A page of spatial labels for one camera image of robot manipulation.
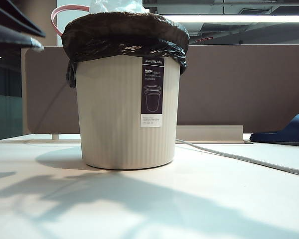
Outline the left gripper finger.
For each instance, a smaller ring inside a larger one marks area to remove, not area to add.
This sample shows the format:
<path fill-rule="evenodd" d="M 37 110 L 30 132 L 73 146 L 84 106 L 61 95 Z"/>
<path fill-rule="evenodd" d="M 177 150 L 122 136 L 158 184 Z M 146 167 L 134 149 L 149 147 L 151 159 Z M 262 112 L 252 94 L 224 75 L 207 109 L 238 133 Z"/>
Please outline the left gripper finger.
<path fill-rule="evenodd" d="M 45 37 L 45 32 L 23 14 L 10 0 L 0 0 L 0 26 Z"/>
<path fill-rule="evenodd" d="M 0 50 L 21 48 L 32 48 L 36 51 L 44 49 L 43 45 L 35 38 L 0 26 Z"/>

